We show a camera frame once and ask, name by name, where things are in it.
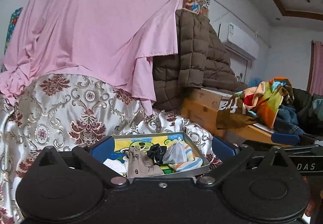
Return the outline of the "beige burlap drawstring pouch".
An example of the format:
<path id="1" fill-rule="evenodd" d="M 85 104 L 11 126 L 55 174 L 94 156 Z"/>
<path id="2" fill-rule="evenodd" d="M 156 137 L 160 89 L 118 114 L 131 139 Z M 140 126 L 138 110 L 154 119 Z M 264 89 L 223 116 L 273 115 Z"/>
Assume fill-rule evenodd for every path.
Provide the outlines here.
<path id="1" fill-rule="evenodd" d="M 128 150 L 128 178 L 143 178 L 148 176 L 163 175 L 163 170 L 153 160 L 143 153 L 138 147 Z"/>

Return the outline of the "pink window curtain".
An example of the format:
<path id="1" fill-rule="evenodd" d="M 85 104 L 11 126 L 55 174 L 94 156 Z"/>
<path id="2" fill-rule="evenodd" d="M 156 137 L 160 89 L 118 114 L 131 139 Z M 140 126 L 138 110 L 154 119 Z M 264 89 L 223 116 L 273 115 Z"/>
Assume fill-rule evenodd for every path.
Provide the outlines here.
<path id="1" fill-rule="evenodd" d="M 323 85 L 323 49 L 322 42 L 311 41 L 310 70 L 307 90 L 311 94 L 322 95 Z"/>

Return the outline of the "striped pastel sock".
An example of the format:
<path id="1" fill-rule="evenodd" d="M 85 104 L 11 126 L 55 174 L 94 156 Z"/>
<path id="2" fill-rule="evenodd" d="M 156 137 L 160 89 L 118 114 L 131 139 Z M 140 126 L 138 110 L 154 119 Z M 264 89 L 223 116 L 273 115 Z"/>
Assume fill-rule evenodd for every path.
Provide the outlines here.
<path id="1" fill-rule="evenodd" d="M 185 172 L 202 166 L 203 159 L 195 156 L 192 148 L 187 144 L 185 145 L 185 154 L 187 158 L 186 162 L 171 164 L 169 167 L 171 167 L 175 172 Z"/>

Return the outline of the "teal patterned wall poster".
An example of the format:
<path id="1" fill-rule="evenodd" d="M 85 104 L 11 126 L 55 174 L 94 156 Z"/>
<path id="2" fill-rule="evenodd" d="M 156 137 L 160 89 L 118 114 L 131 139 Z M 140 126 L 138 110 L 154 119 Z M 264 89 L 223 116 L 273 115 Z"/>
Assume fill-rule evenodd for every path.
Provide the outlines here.
<path id="1" fill-rule="evenodd" d="M 8 45 L 9 45 L 10 39 L 11 39 L 11 37 L 12 37 L 12 34 L 13 34 L 13 32 L 14 32 L 14 28 L 15 28 L 15 26 L 16 26 L 16 23 L 17 23 L 17 21 L 18 21 L 18 18 L 19 18 L 19 16 L 20 16 L 20 14 L 21 14 L 22 10 L 23 10 L 23 7 L 20 7 L 20 8 L 18 8 L 18 9 L 16 9 L 16 10 L 12 13 L 12 15 L 11 15 L 11 17 L 10 17 L 9 26 L 8 26 L 8 30 L 7 30 L 7 37 L 6 37 L 6 41 L 5 41 L 5 47 L 4 47 L 4 54 L 6 54 L 6 52 L 7 52 L 7 48 L 8 48 Z"/>

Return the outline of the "colourful printed cloth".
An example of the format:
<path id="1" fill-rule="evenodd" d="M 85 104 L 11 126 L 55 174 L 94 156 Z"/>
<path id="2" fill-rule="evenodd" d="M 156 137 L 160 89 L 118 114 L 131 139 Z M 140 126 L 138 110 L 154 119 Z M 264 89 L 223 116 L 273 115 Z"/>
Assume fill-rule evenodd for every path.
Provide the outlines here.
<path id="1" fill-rule="evenodd" d="M 288 78 L 275 77 L 262 81 L 258 86 L 247 88 L 230 97 L 217 112 L 217 129 L 236 129 L 261 123 L 274 127 L 282 102 L 292 103 L 294 93 Z"/>

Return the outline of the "dark blue denim clothes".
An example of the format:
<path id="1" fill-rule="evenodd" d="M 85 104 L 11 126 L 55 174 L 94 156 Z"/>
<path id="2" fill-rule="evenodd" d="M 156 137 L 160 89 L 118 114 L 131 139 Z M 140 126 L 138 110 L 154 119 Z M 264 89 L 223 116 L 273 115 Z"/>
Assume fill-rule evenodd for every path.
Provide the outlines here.
<path id="1" fill-rule="evenodd" d="M 322 95 L 294 88 L 294 101 L 278 109 L 274 130 L 286 134 L 322 136 Z"/>

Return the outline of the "brown quilted jacket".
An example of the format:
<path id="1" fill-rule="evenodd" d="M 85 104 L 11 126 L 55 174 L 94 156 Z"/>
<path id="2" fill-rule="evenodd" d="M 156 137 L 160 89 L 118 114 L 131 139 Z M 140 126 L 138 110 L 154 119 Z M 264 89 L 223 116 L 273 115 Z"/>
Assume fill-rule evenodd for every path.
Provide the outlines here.
<path id="1" fill-rule="evenodd" d="M 184 9 L 176 11 L 175 17 L 178 53 L 153 58 L 153 108 L 179 109 L 190 88 L 229 94 L 246 89 L 235 77 L 228 50 L 210 20 Z"/>

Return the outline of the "floral satin bed cover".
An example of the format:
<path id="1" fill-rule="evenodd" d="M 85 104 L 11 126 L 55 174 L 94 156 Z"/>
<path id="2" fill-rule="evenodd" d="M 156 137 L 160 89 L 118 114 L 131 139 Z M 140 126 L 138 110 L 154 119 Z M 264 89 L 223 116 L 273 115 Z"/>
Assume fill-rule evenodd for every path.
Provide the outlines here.
<path id="1" fill-rule="evenodd" d="M 212 135 L 171 111 L 146 115 L 141 102 L 99 79 L 50 74 L 33 81 L 11 104 L 1 97 L 1 223 L 20 223 L 15 191 L 41 150 L 90 146 L 110 135 L 184 132 L 212 167 Z"/>

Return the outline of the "white wall air conditioner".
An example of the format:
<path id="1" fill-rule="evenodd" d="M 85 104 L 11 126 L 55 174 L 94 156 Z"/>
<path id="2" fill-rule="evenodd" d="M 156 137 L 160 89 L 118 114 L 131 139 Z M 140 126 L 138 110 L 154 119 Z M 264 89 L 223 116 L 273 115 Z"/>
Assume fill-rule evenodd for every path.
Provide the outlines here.
<path id="1" fill-rule="evenodd" d="M 254 61 L 258 58 L 259 45 L 255 39 L 233 23 L 222 23 L 219 27 L 219 39 L 223 45 Z"/>

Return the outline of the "cartoon printed metal tray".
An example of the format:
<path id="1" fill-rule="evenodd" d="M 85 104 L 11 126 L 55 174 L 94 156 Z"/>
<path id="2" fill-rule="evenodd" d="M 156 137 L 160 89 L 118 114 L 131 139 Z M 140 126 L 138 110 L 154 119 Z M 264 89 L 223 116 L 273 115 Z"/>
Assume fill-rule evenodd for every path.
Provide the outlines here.
<path id="1" fill-rule="evenodd" d="M 104 165 L 115 170 L 118 174 L 127 177 L 128 169 L 128 150 L 129 148 L 138 147 L 143 153 L 147 154 L 147 151 L 152 145 L 160 144 L 169 148 L 175 140 L 183 140 L 189 145 L 193 154 L 203 159 L 203 164 L 197 169 L 193 169 L 185 172 L 175 172 L 169 165 L 171 164 L 154 164 L 158 165 L 163 170 L 162 178 L 189 178 L 193 176 L 203 175 L 208 172 L 209 163 L 205 156 L 199 151 L 195 143 L 183 132 L 176 133 L 161 133 L 161 134 L 146 134 L 146 135 L 121 135 L 114 136 L 114 152 L 108 156 L 103 162 Z"/>

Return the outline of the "clear plastic bag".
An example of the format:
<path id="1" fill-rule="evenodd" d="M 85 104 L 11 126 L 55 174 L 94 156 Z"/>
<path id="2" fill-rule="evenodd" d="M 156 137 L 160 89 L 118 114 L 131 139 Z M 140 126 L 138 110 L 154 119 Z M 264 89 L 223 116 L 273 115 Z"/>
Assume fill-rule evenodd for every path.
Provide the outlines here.
<path id="1" fill-rule="evenodd" d="M 175 140 L 175 142 L 167 148 L 163 155 L 162 162 L 164 164 L 179 164 L 187 162 L 185 146 L 186 143 L 183 140 Z"/>

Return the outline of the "black hair scrunchie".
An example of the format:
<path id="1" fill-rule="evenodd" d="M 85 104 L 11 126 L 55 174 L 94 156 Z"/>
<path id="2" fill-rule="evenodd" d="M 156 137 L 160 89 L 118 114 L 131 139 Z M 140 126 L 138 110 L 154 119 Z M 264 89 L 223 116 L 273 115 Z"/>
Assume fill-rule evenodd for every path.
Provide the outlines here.
<path id="1" fill-rule="evenodd" d="M 152 145 L 147 151 L 147 156 L 155 161 L 157 164 L 163 163 L 163 156 L 167 150 L 166 146 L 161 146 L 160 144 Z"/>

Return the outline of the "pink hanging sheet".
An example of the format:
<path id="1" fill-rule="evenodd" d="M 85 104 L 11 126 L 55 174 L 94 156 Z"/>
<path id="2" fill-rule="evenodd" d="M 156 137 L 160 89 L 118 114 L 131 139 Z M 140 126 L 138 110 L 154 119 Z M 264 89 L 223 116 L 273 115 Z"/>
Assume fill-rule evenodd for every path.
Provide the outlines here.
<path id="1" fill-rule="evenodd" d="M 182 0 L 29 0 L 4 58 L 10 100 L 46 74 L 100 79 L 140 99 L 152 114 L 153 57 L 177 53 Z"/>

